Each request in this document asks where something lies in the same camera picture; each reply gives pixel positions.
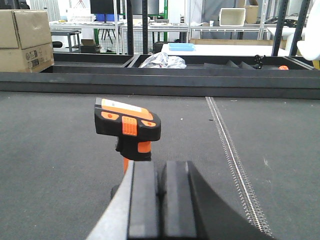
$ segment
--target orange object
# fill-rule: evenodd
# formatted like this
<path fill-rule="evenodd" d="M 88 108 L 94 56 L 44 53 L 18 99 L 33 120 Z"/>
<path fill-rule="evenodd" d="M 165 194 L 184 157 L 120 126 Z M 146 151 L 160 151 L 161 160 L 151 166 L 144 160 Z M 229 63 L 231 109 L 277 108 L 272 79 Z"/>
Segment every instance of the orange object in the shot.
<path fill-rule="evenodd" d="M 104 117 L 105 119 L 110 119 L 110 120 L 117 120 L 119 118 L 118 114 L 109 113 L 109 112 L 105 112 L 105 111 L 101 112 L 101 116 Z"/>
<path fill-rule="evenodd" d="M 120 114 L 126 114 L 126 115 L 130 115 L 133 117 L 138 117 L 138 118 L 142 118 L 142 119 L 147 119 L 147 120 L 153 120 L 153 116 L 152 114 L 145 108 L 142 107 L 136 107 L 136 106 L 132 106 L 129 104 L 119 104 L 119 106 L 117 105 L 110 105 L 109 104 L 109 100 L 107 99 L 102 99 L 101 102 L 101 107 L 104 110 L 107 111 L 112 111 L 112 112 L 116 112 L 116 113 L 120 113 Z"/>
<path fill-rule="evenodd" d="M 127 169 L 129 166 L 129 159 L 128 158 L 123 158 L 123 172 L 126 173 Z"/>
<path fill-rule="evenodd" d="M 280 70 L 289 70 L 288 66 L 286 65 L 282 65 L 280 67 L 278 67 Z"/>
<path fill-rule="evenodd" d="M 151 141 L 142 141 L 138 143 L 138 152 L 146 154 L 151 152 Z"/>
<path fill-rule="evenodd" d="M 141 122 L 148 127 L 154 127 L 156 125 L 154 122 L 151 121 L 141 120 Z"/>
<path fill-rule="evenodd" d="M 137 136 L 137 119 L 133 117 L 122 116 L 122 133 L 129 136 Z"/>

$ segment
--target floor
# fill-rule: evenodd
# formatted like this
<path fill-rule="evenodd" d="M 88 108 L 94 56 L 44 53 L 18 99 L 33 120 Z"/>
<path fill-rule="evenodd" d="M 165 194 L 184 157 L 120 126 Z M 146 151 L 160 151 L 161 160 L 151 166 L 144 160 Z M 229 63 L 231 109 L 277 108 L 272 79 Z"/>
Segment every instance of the floor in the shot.
<path fill-rule="evenodd" d="M 123 176 L 116 137 L 95 133 L 96 97 L 161 118 L 152 160 L 193 161 L 246 217 L 204 97 L 0 92 L 0 239 L 85 239 Z M 320 101 L 214 98 L 273 236 L 320 235 Z"/>
<path fill-rule="evenodd" d="M 110 37 L 108 35 L 108 33 L 103 34 L 102 29 L 100 29 L 99 31 L 99 43 L 101 45 L 101 52 L 105 53 L 107 51 L 111 51 L 111 52 L 117 52 L 117 45 L 116 45 L 116 38 L 114 36 L 114 34 L 116 34 L 116 32 L 114 32 L 114 34 L 112 33 L 112 31 L 110 30 Z M 155 32 L 154 33 L 154 41 L 157 42 L 158 41 L 158 33 Z M 121 43 L 121 38 L 119 38 L 119 50 L 120 52 L 122 52 L 122 43 Z M 134 39 L 134 53 L 135 54 L 142 54 L 143 53 L 143 39 L 142 39 L 142 31 L 141 32 L 137 32 L 135 31 L 133 33 L 133 39 Z M 163 32 L 159 33 L 159 39 L 160 41 L 164 40 L 164 34 Z M 123 40 L 124 40 L 124 52 L 127 53 L 127 32 L 125 31 L 123 33 Z M 151 32 L 148 33 L 148 51 L 152 52 L 153 51 L 153 35 Z"/>

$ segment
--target metal strip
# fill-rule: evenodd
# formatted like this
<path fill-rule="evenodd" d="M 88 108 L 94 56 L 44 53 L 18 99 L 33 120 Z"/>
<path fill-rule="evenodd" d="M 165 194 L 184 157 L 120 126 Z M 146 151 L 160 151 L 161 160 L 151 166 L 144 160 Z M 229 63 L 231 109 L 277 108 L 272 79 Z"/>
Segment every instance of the metal strip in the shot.
<path fill-rule="evenodd" d="M 128 61 L 121 65 L 121 68 L 126 68 L 135 59 L 135 56 L 132 56 Z"/>
<path fill-rule="evenodd" d="M 130 60 L 132 55 L 110 55 L 110 54 L 89 54 L 89 53 L 62 53 L 54 52 L 54 62 L 74 63 L 99 63 L 99 64 L 123 64 Z"/>
<path fill-rule="evenodd" d="M 131 63 L 127 66 L 127 68 L 134 68 L 135 63 L 137 62 L 138 58 L 140 57 L 140 55 L 134 55 L 132 57 L 132 61 Z"/>
<path fill-rule="evenodd" d="M 221 139 L 222 147 L 228 161 L 228 165 L 231 170 L 236 188 L 238 190 L 245 214 L 249 223 L 258 228 L 261 232 L 271 236 L 271 230 L 269 228 L 266 217 L 260 207 L 258 198 L 255 191 L 249 181 L 245 168 L 240 160 L 237 149 L 227 125 L 225 124 L 223 117 L 217 107 L 215 100 L 212 97 L 205 97 L 206 102 L 210 108 L 212 118 L 215 122 L 218 134 Z"/>
<path fill-rule="evenodd" d="M 242 72 L 255 72 L 253 70 L 242 70 Z M 168 76 L 168 75 L 131 75 L 131 74 L 77 74 L 77 73 L 22 73 L 22 72 L 0 72 L 0 85 L 13 85 L 19 83 L 26 84 L 47 84 L 56 85 L 70 84 L 72 86 L 87 85 L 88 88 L 94 85 L 100 87 L 106 86 L 136 86 L 138 87 L 195 87 L 203 88 L 249 88 L 251 90 L 265 89 L 269 91 L 285 90 L 316 90 L 320 91 L 320 82 L 318 71 L 308 70 L 309 77 L 303 76 Z M 292 72 L 292 75 L 299 75 L 298 71 Z"/>
<path fill-rule="evenodd" d="M 33 83 L 0 81 L 7 92 L 320 100 L 320 89 Z"/>
<path fill-rule="evenodd" d="M 284 56 L 283 57 L 284 59 L 287 59 L 288 61 L 290 61 L 290 62 L 292 62 L 292 63 L 294 63 L 294 64 L 296 64 L 296 65 L 300 65 L 301 67 L 303 67 L 303 68 L 305 68 L 305 69 L 309 69 L 309 70 L 315 70 L 315 68 L 313 67 L 313 66 L 311 66 L 311 65 L 309 65 L 309 64 L 307 64 L 307 63 L 305 63 L 305 62 L 303 62 L 303 61 L 300 61 L 300 60 L 298 60 L 298 59 L 295 59 L 295 58 L 293 58 L 293 57 L 291 57 L 291 56 Z"/>

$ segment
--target white table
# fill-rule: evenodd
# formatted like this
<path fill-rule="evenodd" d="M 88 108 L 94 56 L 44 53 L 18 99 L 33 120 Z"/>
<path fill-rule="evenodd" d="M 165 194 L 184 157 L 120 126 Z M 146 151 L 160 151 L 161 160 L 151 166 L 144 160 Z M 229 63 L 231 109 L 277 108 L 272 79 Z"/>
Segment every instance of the white table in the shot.
<path fill-rule="evenodd" d="M 171 56 L 255 56 L 272 55 L 273 46 L 258 45 L 202 45 L 195 44 L 194 51 L 171 51 L 169 45 L 164 44 L 161 52 Z M 289 52 L 279 49 L 278 56 L 288 56 Z"/>
<path fill-rule="evenodd" d="M 116 54 L 120 53 L 119 50 L 119 28 L 124 24 L 124 22 L 118 22 L 117 26 L 118 29 L 116 29 L 116 24 L 115 22 L 99 22 L 99 21 L 94 21 L 94 22 L 58 22 L 58 21 L 51 21 L 49 22 L 49 27 L 51 29 L 111 29 L 115 30 L 115 41 L 116 41 Z"/>
<path fill-rule="evenodd" d="M 276 27 L 267 27 L 267 30 L 269 33 L 272 34 L 272 36 L 276 35 Z M 285 45 L 285 50 L 290 52 L 292 42 L 294 40 L 296 28 L 295 27 L 284 27 L 282 29 L 282 37 L 287 37 L 286 39 L 286 45 Z M 306 28 L 303 28 L 301 37 L 305 36 L 306 34 Z"/>

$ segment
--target table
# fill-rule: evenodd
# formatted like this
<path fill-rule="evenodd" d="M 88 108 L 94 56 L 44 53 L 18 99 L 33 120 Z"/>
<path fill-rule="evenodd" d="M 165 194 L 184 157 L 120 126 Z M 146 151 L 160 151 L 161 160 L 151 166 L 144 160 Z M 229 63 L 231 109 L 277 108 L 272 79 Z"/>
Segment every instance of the table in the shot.
<path fill-rule="evenodd" d="M 78 50 L 80 50 L 80 38 L 79 38 L 79 34 L 81 32 L 78 30 L 51 30 L 51 36 L 67 36 L 68 38 L 68 48 L 69 48 L 69 52 L 72 53 L 73 52 L 73 46 L 71 43 L 71 36 L 76 36 L 77 38 L 77 47 Z"/>
<path fill-rule="evenodd" d="M 269 33 L 272 34 L 272 36 L 276 35 L 276 27 L 267 27 L 267 30 Z M 287 37 L 286 39 L 286 45 L 285 45 L 285 50 L 290 52 L 292 42 L 294 40 L 296 28 L 295 27 L 283 27 L 282 29 L 282 37 Z M 304 27 L 302 30 L 301 37 L 305 36 L 306 34 L 306 28 Z"/>
<path fill-rule="evenodd" d="M 58 22 L 51 21 L 49 22 L 49 26 L 51 29 L 109 29 L 115 30 L 115 40 L 116 40 L 116 54 L 120 53 L 119 50 L 119 28 L 123 25 L 123 22 L 118 22 L 118 28 L 116 29 L 115 22 Z"/>
<path fill-rule="evenodd" d="M 161 52 L 172 56 L 255 56 L 255 55 L 272 55 L 272 46 L 258 45 L 202 45 L 195 44 L 194 51 L 171 51 L 169 45 L 164 44 Z M 289 52 L 279 49 L 279 56 L 288 56 Z"/>
<path fill-rule="evenodd" d="M 128 25 L 124 24 L 120 27 L 121 35 L 123 36 L 124 31 L 128 31 Z M 142 32 L 143 27 L 141 25 L 133 26 L 133 31 Z M 189 27 L 187 24 L 184 23 L 169 23 L 168 25 L 148 25 L 148 32 L 180 32 L 186 33 L 186 39 L 189 39 Z"/>

